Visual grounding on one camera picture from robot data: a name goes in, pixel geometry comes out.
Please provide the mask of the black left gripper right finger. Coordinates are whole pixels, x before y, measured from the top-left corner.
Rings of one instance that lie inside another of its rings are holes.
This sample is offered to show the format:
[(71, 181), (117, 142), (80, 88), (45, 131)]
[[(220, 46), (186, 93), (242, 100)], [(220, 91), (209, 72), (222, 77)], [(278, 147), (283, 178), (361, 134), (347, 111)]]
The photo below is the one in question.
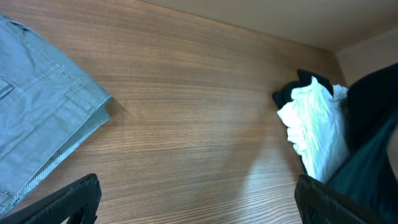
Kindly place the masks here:
[(378, 213), (341, 195), (335, 190), (306, 174), (298, 178), (295, 201), (302, 222), (310, 223), (345, 223), (378, 224), (390, 223)]

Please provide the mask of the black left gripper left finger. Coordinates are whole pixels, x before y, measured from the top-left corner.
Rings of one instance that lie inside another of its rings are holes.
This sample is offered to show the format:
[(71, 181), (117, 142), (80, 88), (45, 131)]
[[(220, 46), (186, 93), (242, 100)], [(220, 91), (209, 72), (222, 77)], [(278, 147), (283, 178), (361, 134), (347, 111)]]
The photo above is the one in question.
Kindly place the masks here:
[(101, 200), (96, 174), (88, 174), (64, 188), (1, 219), (1, 224), (94, 224)]

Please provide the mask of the black shorts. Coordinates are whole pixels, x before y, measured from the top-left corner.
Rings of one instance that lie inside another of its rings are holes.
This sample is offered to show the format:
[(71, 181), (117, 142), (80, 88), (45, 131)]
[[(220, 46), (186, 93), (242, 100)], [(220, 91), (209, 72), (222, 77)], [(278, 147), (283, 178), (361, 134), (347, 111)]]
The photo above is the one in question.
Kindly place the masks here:
[(327, 186), (397, 223), (397, 177), (387, 155), (397, 137), (397, 64), (352, 84), (346, 101), (352, 155)]

